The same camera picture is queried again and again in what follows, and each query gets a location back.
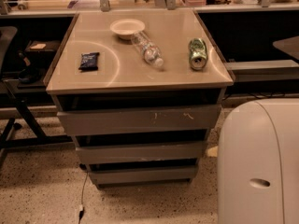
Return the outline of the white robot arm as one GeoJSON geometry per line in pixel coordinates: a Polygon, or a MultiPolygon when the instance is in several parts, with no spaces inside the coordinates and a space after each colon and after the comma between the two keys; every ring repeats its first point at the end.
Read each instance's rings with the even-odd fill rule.
{"type": "Polygon", "coordinates": [[[218,224],[299,224],[299,99],[247,102],[221,127],[218,224]]]}

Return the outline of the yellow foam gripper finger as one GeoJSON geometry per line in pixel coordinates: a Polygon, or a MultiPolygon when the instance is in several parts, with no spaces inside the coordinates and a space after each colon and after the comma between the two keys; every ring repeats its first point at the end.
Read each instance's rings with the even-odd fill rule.
{"type": "Polygon", "coordinates": [[[206,155],[208,157],[217,158],[218,157],[218,148],[217,147],[210,147],[206,150],[206,155]]]}

